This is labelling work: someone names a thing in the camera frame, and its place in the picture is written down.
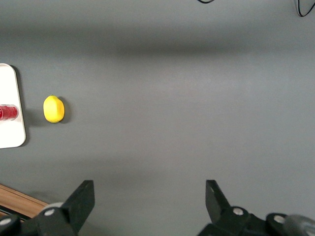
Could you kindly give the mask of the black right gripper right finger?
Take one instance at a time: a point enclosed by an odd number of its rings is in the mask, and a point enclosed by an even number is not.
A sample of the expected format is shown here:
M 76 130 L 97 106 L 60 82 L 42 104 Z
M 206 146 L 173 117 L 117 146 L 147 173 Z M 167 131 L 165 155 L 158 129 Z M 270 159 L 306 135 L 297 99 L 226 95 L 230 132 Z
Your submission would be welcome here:
M 242 234 L 250 215 L 239 206 L 231 206 L 215 180 L 206 181 L 205 204 L 211 219 L 207 226 L 209 236 Z

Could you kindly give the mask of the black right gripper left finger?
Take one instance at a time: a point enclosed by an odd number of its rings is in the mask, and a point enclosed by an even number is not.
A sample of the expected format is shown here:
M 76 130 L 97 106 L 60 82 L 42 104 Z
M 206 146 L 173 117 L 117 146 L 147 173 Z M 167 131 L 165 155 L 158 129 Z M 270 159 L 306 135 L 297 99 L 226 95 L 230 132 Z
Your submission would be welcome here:
M 36 217 L 39 236 L 77 236 L 95 206 L 93 180 L 83 181 L 64 203 L 46 206 Z

